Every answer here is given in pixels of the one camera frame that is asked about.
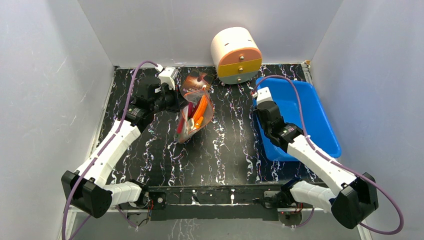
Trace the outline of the orange toy squash slice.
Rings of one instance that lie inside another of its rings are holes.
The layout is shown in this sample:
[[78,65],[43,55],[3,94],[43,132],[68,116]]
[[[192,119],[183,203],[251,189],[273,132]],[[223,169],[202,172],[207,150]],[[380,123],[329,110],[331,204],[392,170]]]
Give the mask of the orange toy squash slice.
[[198,107],[197,107],[197,109],[194,112],[194,115],[192,117],[195,122],[199,119],[199,117],[204,116],[204,113],[205,113],[208,106],[209,106],[209,99],[208,99],[207,95],[203,95],[201,97],[201,99],[198,103]]

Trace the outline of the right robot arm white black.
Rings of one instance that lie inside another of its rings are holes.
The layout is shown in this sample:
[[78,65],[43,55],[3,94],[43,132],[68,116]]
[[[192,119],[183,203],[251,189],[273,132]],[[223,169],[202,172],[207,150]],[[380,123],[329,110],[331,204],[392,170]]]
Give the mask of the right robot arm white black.
[[258,103],[254,112],[265,136],[272,144],[312,170],[326,187],[293,178],[281,187],[273,197],[288,207],[306,203],[331,213],[345,228],[353,229],[379,207],[377,189],[371,183],[374,178],[368,173],[367,180],[327,160],[304,132],[293,123],[286,123],[280,109],[272,100]]

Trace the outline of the blue plastic bin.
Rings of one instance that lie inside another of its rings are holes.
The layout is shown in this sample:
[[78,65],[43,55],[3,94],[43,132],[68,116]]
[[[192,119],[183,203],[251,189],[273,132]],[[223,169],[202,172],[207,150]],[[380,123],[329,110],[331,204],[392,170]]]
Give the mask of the blue plastic bin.
[[[273,101],[279,107],[280,114],[285,122],[294,123],[301,127],[300,109],[293,87],[283,79],[268,78],[262,80],[258,78],[255,83],[257,88],[268,87]],[[304,81],[293,81],[298,92],[303,121],[306,126],[311,141],[325,151],[332,158],[339,158],[342,155],[342,148],[331,127],[320,98],[312,84]],[[263,155],[267,160],[273,162],[296,162],[297,159],[285,153],[281,148],[273,145],[265,136],[257,117],[255,117],[257,131],[261,137]]]

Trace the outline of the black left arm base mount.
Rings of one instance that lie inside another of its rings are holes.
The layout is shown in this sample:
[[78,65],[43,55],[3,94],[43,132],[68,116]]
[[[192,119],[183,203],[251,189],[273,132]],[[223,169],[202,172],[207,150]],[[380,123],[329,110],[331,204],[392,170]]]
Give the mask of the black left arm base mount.
[[113,193],[111,208],[123,210],[130,206],[133,209],[148,210],[150,214],[153,210],[164,210],[167,203],[167,194],[159,191],[132,191],[131,193]]

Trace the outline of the white toy garlic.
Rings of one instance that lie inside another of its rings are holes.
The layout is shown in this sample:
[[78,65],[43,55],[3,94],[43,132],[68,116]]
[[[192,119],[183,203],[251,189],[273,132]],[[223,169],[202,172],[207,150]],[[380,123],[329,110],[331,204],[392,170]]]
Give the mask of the white toy garlic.
[[195,120],[193,118],[190,118],[187,121],[187,129],[188,129],[189,132],[191,132],[195,129]]

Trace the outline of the clear zip bag orange zipper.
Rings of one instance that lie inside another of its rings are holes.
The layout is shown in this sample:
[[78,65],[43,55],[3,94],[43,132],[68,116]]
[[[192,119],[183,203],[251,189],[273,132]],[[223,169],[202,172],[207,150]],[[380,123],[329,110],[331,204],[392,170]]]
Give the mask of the clear zip bag orange zipper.
[[179,112],[179,121],[174,135],[175,140],[179,143],[190,139],[204,128],[214,116],[214,106],[207,85],[204,84],[199,89],[189,91],[183,97],[188,104]]

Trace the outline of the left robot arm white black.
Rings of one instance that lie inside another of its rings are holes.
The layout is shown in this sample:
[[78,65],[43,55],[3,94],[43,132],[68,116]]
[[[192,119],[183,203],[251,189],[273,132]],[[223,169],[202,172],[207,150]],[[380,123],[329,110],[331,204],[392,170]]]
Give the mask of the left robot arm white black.
[[108,184],[107,180],[128,147],[153,122],[155,114],[177,112],[187,105],[178,86],[172,81],[158,81],[144,87],[141,95],[129,96],[121,118],[75,171],[61,177],[67,204],[96,219],[111,207],[132,203],[144,208],[149,203],[148,187],[136,180]]

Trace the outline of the orange bumpy toy food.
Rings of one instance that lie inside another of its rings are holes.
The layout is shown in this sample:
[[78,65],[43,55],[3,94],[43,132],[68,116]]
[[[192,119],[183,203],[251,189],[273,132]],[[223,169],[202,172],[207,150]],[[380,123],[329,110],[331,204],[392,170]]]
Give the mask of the orange bumpy toy food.
[[194,124],[194,129],[195,130],[199,129],[202,126],[203,121],[204,121],[204,117],[203,116],[199,117]]

